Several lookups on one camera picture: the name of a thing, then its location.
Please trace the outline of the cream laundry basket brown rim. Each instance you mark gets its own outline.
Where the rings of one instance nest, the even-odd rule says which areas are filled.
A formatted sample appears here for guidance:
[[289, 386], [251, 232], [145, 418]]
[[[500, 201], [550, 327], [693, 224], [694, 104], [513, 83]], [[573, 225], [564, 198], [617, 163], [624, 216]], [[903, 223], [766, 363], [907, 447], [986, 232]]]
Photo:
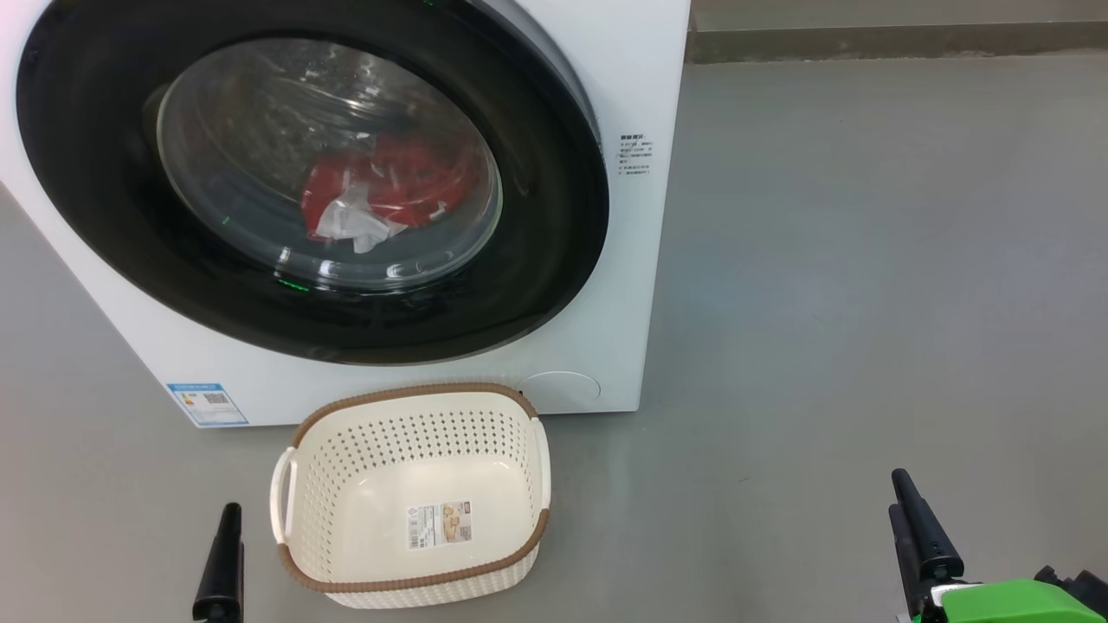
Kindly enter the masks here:
[[[473, 504], [473, 540], [408, 549], [409, 505]], [[495, 382], [384, 390], [298, 426], [269, 490], [271, 532], [302, 588], [356, 610], [442, 606], [519, 585], [551, 514], [537, 410]]]

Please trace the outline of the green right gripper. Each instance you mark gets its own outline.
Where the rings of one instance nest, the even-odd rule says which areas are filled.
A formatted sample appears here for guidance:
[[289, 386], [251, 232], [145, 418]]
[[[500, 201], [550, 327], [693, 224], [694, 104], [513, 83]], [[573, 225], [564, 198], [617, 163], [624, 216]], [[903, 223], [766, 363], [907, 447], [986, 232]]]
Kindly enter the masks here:
[[1063, 588], [1032, 579], [938, 585], [923, 599], [922, 582], [962, 579], [964, 560], [907, 470], [893, 470], [892, 486], [897, 503], [889, 505], [889, 520], [899, 579], [919, 623], [1105, 623]]

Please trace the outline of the round black glass washer door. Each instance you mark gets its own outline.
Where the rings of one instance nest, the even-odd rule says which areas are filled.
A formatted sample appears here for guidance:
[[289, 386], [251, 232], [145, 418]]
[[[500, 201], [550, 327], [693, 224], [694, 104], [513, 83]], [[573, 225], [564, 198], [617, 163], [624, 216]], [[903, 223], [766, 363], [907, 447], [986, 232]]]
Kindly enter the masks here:
[[[32, 188], [123, 280], [263, 350], [440, 362], [584, 287], [612, 216], [581, 86], [481, 0], [48, 0], [16, 45]], [[309, 241], [304, 182], [377, 139], [474, 145], [463, 204], [367, 254]]]

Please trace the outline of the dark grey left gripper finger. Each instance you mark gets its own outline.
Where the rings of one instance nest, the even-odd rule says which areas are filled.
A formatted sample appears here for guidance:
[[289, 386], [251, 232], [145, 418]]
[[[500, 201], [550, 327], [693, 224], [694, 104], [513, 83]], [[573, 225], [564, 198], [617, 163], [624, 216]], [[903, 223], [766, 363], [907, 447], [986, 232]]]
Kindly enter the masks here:
[[244, 571], [242, 505], [225, 504], [191, 606], [191, 617], [197, 623], [242, 623]]

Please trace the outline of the round white filter cover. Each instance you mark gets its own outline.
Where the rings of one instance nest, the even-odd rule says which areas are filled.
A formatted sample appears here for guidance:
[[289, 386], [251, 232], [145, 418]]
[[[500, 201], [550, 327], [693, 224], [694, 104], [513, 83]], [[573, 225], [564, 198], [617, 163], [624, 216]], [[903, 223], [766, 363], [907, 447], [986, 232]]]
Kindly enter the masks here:
[[589, 376], [571, 371], [533, 375], [516, 387], [537, 413], [593, 413], [601, 386]]

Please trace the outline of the blue white energy label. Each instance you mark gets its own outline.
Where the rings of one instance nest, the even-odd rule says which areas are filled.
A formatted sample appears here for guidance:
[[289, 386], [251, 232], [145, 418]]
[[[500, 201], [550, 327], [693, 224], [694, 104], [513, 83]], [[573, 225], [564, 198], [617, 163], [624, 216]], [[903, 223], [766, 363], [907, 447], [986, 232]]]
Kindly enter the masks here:
[[239, 428], [245, 413], [219, 382], [167, 382], [171, 397], [197, 428]]

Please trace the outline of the red and white clothing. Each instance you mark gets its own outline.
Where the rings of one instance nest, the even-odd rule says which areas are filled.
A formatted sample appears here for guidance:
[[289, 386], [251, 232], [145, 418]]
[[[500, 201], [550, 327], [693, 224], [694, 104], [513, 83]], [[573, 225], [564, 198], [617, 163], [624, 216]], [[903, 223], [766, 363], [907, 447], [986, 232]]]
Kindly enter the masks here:
[[367, 254], [407, 229], [443, 219], [483, 181], [486, 166], [474, 145], [383, 135], [372, 153], [317, 157], [302, 185], [300, 213], [309, 241], [348, 241], [353, 253]]

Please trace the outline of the white front-load washing machine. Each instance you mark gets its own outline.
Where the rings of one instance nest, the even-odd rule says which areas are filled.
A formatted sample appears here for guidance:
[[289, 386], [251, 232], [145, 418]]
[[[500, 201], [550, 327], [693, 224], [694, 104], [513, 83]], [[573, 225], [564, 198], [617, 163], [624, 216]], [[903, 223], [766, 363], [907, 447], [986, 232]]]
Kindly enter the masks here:
[[0, 0], [0, 185], [165, 389], [167, 382], [219, 382], [248, 426], [301, 423], [325, 405], [384, 390], [452, 382], [516, 390], [548, 371], [599, 382], [593, 413], [634, 411], [642, 401], [690, 0], [481, 1], [519, 17], [523, 32], [581, 86], [599, 131], [612, 201], [599, 261], [582, 292], [514, 343], [440, 362], [307, 360], [211, 330], [123, 280], [48, 213], [19, 143], [16, 45], [31, 9], [48, 0]]

